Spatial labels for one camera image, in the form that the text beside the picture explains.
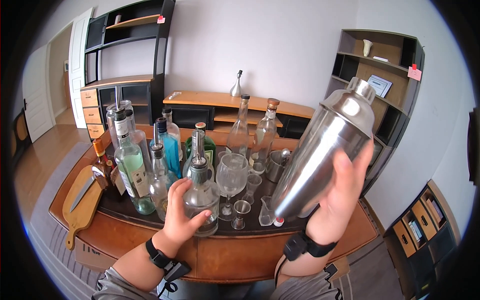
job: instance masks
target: pink sticky note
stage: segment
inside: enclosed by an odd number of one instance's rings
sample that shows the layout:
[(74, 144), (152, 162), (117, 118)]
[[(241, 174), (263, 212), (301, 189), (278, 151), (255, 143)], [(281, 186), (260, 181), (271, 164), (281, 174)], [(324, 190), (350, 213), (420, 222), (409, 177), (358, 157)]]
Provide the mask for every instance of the pink sticky note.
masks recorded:
[(414, 70), (412, 67), (408, 67), (408, 77), (420, 81), (421, 71), (419, 69)]

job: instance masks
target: drawer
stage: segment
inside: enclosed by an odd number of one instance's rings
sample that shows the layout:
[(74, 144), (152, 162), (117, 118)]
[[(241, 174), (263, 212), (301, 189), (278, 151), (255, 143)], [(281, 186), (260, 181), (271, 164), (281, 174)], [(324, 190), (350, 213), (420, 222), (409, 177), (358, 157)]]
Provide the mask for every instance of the drawer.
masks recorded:
[(101, 124), (100, 111), (98, 108), (84, 108), (85, 123)]
[(87, 128), (92, 139), (99, 138), (105, 132), (103, 125), (87, 124)]
[(412, 212), (415, 217), (417, 217), (417, 220), (419, 221), (422, 231), (427, 237), (427, 240), (433, 238), (433, 236), (437, 233), (437, 230), (435, 229), (432, 219), (427, 214), (427, 211), (425, 210), (425, 207), (423, 207), (420, 200), (418, 200), (417, 203), (413, 205)]
[(402, 244), (403, 251), (405, 251), (407, 257), (410, 257), (413, 253), (415, 253), (415, 246), (413, 246), (413, 241), (402, 221), (398, 221), (393, 226), (393, 230), (395, 231), (395, 234), (398, 237), (400, 244)]
[(96, 97), (96, 89), (86, 90), (80, 92), (80, 98), (82, 99), (82, 106), (98, 106), (98, 99)]

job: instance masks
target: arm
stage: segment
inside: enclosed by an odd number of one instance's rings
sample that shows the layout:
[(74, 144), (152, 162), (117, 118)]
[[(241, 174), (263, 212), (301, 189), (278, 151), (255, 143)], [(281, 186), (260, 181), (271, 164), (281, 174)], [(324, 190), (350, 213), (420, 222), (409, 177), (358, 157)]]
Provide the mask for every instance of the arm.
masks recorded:
[[(195, 231), (212, 214), (204, 210), (191, 220), (185, 216), (183, 210), (183, 194), (190, 188), (191, 180), (187, 178), (176, 181), (168, 191), (168, 210), (165, 225), (162, 230), (152, 237), (153, 246), (169, 258), (175, 258), (177, 251), (184, 242), (189, 240)], [(155, 288), (163, 278), (163, 269), (158, 268), (150, 261), (145, 243), (140, 244), (118, 259), (113, 268), (131, 285), (149, 292)]]
[[(355, 210), (363, 187), (365, 173), (373, 155), (373, 140), (350, 162), (343, 151), (337, 151), (334, 157), (335, 182), (328, 194), (319, 199), (320, 208), (310, 217), (305, 232), (314, 242), (328, 245), (338, 242)], [(322, 257), (313, 257), (308, 252), (294, 261), (286, 260), (278, 273), (277, 286), (293, 276), (308, 276), (320, 272), (330, 258), (333, 250)], [(275, 274), (283, 255), (278, 261)]]

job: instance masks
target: knife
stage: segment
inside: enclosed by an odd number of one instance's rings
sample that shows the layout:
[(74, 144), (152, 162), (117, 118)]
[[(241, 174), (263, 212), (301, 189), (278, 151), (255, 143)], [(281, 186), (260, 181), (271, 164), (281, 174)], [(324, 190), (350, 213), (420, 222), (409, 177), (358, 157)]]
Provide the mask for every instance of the knife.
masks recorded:
[(70, 207), (70, 212), (72, 212), (76, 207), (77, 205), (79, 204), (80, 200), (82, 199), (82, 197), (85, 195), (85, 193), (87, 192), (88, 188), (92, 185), (92, 183), (94, 182), (95, 180), (95, 177), (89, 177), (87, 179), (87, 182), (85, 182), (84, 186), (82, 187), (82, 189), (78, 192), (78, 195), (77, 197), (75, 198), (75, 201), (73, 202), (72, 206)]

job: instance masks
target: hand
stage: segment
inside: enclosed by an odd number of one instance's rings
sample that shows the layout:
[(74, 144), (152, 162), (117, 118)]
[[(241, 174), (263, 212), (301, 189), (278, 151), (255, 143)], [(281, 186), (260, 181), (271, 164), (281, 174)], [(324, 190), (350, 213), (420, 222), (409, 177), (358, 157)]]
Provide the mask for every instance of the hand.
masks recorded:
[(337, 242), (345, 232), (360, 196), (368, 164), (373, 155), (370, 140), (353, 163), (343, 150), (334, 156), (333, 187), (319, 199), (320, 208), (310, 217), (306, 233), (315, 242)]
[(183, 210), (183, 194), (185, 194), (191, 185), (192, 181), (188, 178), (180, 179), (172, 184), (168, 190), (168, 206), (165, 225), (161, 231), (155, 234), (155, 236), (159, 237), (156, 238), (154, 236), (156, 240), (167, 239), (169, 243), (176, 248), (176, 251), (184, 242), (188, 241), (194, 235), (195, 231), (212, 214), (210, 210), (204, 210), (192, 219), (189, 219), (185, 215)]

